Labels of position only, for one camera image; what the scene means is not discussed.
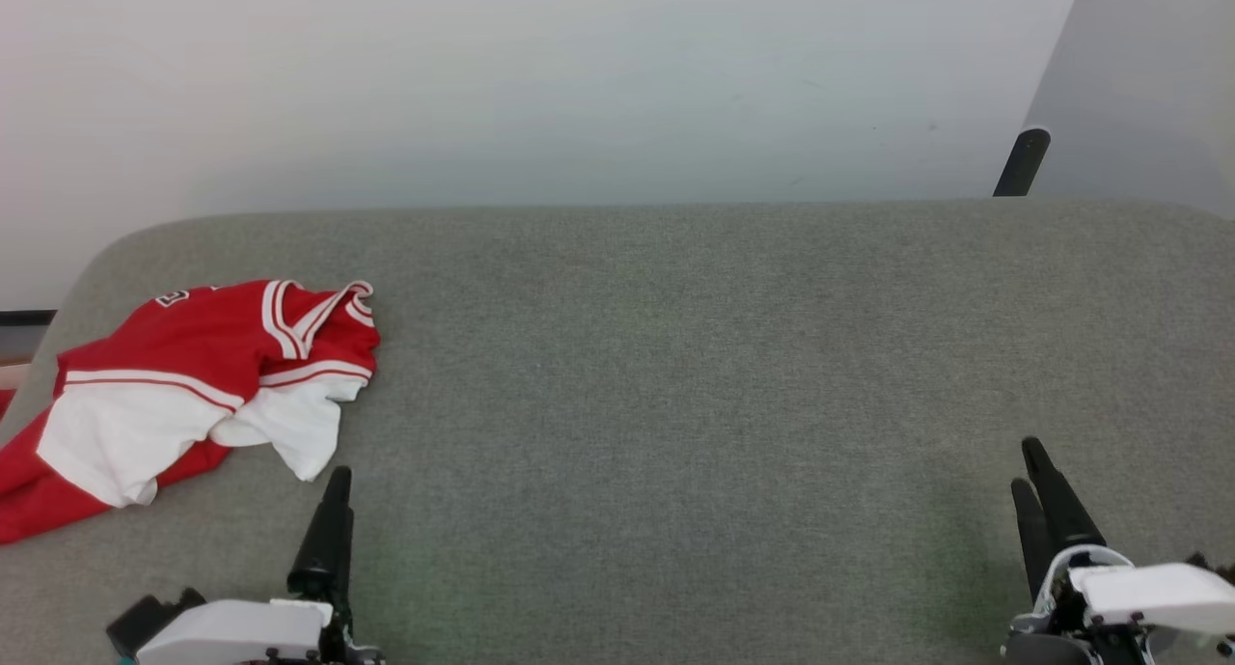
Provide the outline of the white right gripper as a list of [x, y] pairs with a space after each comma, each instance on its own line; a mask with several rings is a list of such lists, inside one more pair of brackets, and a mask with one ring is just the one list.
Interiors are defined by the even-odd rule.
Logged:
[[1005, 664], [1153, 664], [1188, 639], [1233, 663], [1233, 567], [1200, 553], [1137, 567], [1104, 548], [1040, 439], [1023, 439], [1023, 459], [1010, 492], [1032, 608], [1007, 629]]

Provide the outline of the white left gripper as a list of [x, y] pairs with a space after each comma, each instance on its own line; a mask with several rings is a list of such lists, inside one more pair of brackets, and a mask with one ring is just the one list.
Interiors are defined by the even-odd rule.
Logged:
[[348, 603], [351, 485], [351, 467], [336, 467], [312, 512], [287, 576], [288, 592], [301, 599], [212, 599], [163, 625], [133, 663], [385, 664], [379, 648], [357, 646], [330, 606]]

